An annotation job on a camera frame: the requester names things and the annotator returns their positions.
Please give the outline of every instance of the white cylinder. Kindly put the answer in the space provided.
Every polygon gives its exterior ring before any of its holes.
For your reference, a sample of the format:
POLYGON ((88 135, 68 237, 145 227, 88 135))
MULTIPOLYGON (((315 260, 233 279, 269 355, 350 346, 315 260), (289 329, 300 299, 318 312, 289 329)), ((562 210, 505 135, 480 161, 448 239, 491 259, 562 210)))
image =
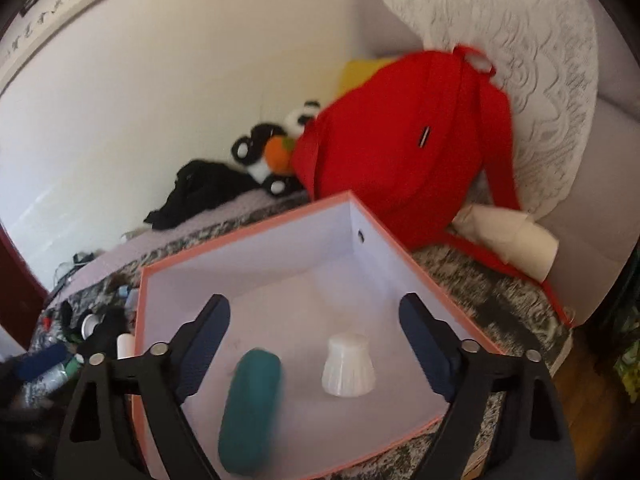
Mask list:
POLYGON ((89 336, 94 333, 95 327, 100 324, 100 318, 95 314, 89 314, 82 320, 82 325, 80 326, 80 334, 82 335, 82 339, 88 339, 89 336))
POLYGON ((136 339, 133 334, 120 334, 117 339, 118 359, 133 357, 136 339))
POLYGON ((360 334, 342 333, 329 339, 329 356, 324 364, 322 387, 337 397, 359 397, 376 385, 369 357, 369 341, 360 334))
POLYGON ((513 239, 510 264, 543 282, 558 254, 558 239, 545 228, 526 222, 513 239))

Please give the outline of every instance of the open box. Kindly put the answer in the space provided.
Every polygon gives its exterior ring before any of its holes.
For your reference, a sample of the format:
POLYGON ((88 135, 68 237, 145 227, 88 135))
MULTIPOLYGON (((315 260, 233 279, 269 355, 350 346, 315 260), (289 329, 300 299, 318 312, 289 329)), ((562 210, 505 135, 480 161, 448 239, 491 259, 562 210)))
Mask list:
MULTIPOLYGON (((136 354, 169 341, 217 293, 231 322, 197 394, 182 408, 222 479, 218 433, 234 369, 252 348, 282 361, 284 380, 270 462, 258 476, 324 476, 404 442, 447 411, 398 321, 400 299, 416 292, 460 339, 488 351, 482 334, 351 193, 313 203, 183 251, 143 269, 136 354), (369 338, 376 387, 341 399, 321 385, 327 340, 369 338)), ((142 406, 136 433, 149 472, 166 478, 142 406)))

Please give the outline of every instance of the backpack strap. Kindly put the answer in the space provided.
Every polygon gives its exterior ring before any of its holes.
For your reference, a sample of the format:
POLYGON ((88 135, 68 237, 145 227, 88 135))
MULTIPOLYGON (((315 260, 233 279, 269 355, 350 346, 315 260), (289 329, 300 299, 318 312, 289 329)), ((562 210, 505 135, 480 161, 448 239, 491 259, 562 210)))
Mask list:
MULTIPOLYGON (((504 92, 498 90, 489 81, 495 75, 495 67, 484 53, 463 45, 454 48, 453 53, 462 56, 463 59, 480 58, 488 65, 488 70, 485 72, 476 69, 480 73, 480 136, 484 171, 495 205, 520 211, 520 202, 516 194, 513 176, 513 133, 509 99, 504 92)), ((514 278, 537 283, 545 293, 553 310, 558 314, 560 321, 569 327, 572 326, 572 320, 567 316, 547 280, 541 283, 537 282, 512 265, 505 264, 489 249, 476 245, 466 238, 444 232, 440 235, 440 241, 456 247, 493 270, 514 278)))
POLYGON ((511 132, 511 107, 504 92, 491 84, 495 67, 485 54, 470 46, 459 45, 453 49, 457 56, 481 59, 489 70, 480 73, 480 136, 484 171, 494 203, 498 207, 520 210, 513 177, 513 134, 511 132))
POLYGON ((455 234, 452 234, 450 232, 442 232, 438 236, 438 240, 435 240, 434 242, 455 247, 463 253, 468 254, 468 256, 471 256, 477 262, 480 262, 490 269, 496 270, 497 272, 539 285, 542 288, 542 291, 545 293, 549 304, 558 315, 558 319, 562 322, 562 324, 570 328, 574 326, 573 321, 567 316, 564 308, 562 307, 562 304, 558 300, 558 297, 553 292, 553 289, 551 288, 551 285, 549 285, 549 282, 547 280, 545 280, 544 282, 537 282, 532 277, 527 276, 512 265, 504 263, 500 258, 498 258, 495 253, 491 252, 486 247, 477 245, 473 242, 470 242, 466 238, 456 236, 455 234))
POLYGON ((305 187, 309 200, 316 199, 316 168, 324 115, 321 113, 305 125, 305 132, 296 140, 291 164, 296 177, 305 187))

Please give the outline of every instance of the stuffed panda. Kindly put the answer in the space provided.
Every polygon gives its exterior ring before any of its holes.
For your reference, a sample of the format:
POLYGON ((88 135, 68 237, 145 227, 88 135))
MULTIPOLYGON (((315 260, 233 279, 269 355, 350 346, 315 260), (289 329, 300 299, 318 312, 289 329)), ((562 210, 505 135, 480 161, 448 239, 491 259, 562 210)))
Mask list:
POLYGON ((287 196, 302 189, 291 167, 291 155, 305 124, 320 112, 316 101, 287 115, 284 127, 274 123, 256 124, 250 135, 240 137, 231 147, 234 160, 244 166, 271 196, 287 196))
POLYGON ((284 119, 284 129, 296 139, 305 131, 306 124, 315 119, 320 113, 320 103, 318 101, 306 101, 302 108, 297 108, 284 119))

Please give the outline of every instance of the green oval object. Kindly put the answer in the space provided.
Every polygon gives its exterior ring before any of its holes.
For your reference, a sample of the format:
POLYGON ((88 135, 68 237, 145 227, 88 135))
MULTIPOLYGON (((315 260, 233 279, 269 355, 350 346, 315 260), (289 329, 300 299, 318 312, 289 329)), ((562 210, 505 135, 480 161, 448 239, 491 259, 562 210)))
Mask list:
POLYGON ((65 366, 65 374, 71 379, 76 376, 76 374, 80 371, 82 365, 79 363, 78 359, 75 357, 69 361, 65 366))
POLYGON ((240 359, 218 439, 220 462, 229 473, 252 476, 268 459, 281 378, 280 359, 270 352, 254 348, 240 359))

